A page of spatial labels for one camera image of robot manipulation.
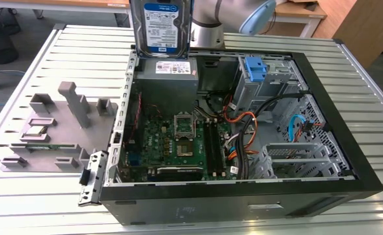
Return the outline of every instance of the floor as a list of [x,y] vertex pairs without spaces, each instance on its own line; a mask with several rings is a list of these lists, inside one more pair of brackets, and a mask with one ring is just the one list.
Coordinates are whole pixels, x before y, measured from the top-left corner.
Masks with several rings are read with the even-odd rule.
[[[2,65],[0,70],[26,71],[29,69],[57,23],[117,26],[115,16],[109,13],[45,11],[45,19],[38,20],[31,10],[19,9],[17,17],[23,31],[11,38],[21,58],[15,62]],[[374,62],[369,73],[383,89],[383,55]],[[0,104],[7,102],[21,78],[21,76],[0,73]]]

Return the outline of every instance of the metal table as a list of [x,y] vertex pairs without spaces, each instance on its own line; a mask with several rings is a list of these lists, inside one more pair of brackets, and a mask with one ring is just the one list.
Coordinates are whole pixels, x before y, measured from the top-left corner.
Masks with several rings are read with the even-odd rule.
[[[0,159],[19,137],[34,93],[74,81],[87,98],[121,101],[133,30],[69,25],[55,29],[0,113]],[[226,34],[226,46],[306,53],[357,141],[383,183],[383,93],[345,45],[326,39]],[[79,174],[0,172],[0,234],[381,234],[383,192],[313,218],[123,227],[105,206],[78,207]]]

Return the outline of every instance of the metal bracket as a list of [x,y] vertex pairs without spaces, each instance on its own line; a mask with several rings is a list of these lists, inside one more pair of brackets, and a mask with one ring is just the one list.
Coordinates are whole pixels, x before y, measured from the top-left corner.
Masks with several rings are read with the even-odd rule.
[[101,192],[105,183],[105,173],[107,164],[109,152],[99,151],[90,156],[87,169],[83,170],[81,176],[82,193],[79,206],[98,206]]

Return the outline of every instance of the black plastic trim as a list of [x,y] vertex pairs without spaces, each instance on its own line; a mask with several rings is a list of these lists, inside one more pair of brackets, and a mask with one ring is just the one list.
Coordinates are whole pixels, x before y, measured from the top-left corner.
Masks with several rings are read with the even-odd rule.
[[339,38],[333,38],[333,40],[337,44],[345,44],[344,40]]
[[222,3],[223,3],[223,0],[218,0],[217,5],[215,5],[215,19],[218,22],[221,22],[221,20],[219,20],[219,9],[221,9]]
[[205,27],[205,28],[217,28],[219,27],[221,25],[223,25],[222,23],[203,23],[195,19],[191,20],[197,25],[199,25],[201,27]]
[[66,23],[57,23],[54,25],[54,29],[57,30],[65,30],[67,28],[67,24]]

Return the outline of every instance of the hard drive label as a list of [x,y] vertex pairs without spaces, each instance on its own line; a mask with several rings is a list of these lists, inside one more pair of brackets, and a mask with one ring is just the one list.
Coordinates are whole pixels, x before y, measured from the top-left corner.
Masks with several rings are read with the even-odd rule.
[[174,21],[179,17],[179,7],[171,4],[147,3],[145,13],[147,46],[153,51],[174,52],[179,33]]

